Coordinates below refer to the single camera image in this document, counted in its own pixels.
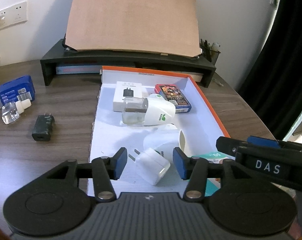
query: cardboard panel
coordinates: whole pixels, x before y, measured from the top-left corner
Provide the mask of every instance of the cardboard panel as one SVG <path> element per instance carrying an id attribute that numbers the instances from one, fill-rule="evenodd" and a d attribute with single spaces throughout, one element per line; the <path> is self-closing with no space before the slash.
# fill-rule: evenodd
<path id="1" fill-rule="evenodd" d="M 73 0 L 65 43 L 194 57 L 201 53 L 195 0 Z"/>

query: white wall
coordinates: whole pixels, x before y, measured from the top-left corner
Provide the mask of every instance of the white wall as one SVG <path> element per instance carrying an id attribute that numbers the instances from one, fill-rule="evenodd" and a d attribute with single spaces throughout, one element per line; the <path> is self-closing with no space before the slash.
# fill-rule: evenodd
<path id="1" fill-rule="evenodd" d="M 23 0 L 0 0 L 0 9 Z M 216 41 L 217 73 L 237 88 L 264 43 L 275 13 L 270 0 L 197 0 L 202 39 Z M 72 0 L 28 0 L 28 22 L 0 31 L 1 64 L 41 58 L 64 36 Z"/>

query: black curtain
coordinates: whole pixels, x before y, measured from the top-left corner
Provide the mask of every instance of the black curtain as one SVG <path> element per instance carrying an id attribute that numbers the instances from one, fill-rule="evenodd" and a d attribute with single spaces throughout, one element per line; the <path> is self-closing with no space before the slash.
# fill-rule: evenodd
<path id="1" fill-rule="evenodd" d="M 302 111 L 302 0 L 280 0 L 267 42 L 238 92 L 283 139 Z"/>

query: gray ribbed panel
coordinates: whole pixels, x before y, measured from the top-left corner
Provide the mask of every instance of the gray ribbed panel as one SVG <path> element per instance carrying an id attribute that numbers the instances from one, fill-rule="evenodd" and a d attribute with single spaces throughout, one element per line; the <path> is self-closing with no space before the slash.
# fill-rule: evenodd
<path id="1" fill-rule="evenodd" d="M 13 235 L 13 240 L 35 238 Z M 178 193 L 122 193 L 112 203 L 98 204 L 78 228 L 41 240 L 249 240 L 219 228 L 197 203 Z M 252 238 L 292 240 L 287 234 Z"/>

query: white power adapter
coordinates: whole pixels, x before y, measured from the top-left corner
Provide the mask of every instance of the white power adapter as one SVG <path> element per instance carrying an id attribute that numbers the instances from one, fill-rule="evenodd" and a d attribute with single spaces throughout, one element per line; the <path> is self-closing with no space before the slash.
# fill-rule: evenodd
<path id="1" fill-rule="evenodd" d="M 135 163 L 136 173 L 151 185 L 156 185 L 170 168 L 170 162 L 152 148 L 142 153 L 138 150 L 134 151 L 138 156 L 135 158 L 129 154 L 129 157 Z"/>

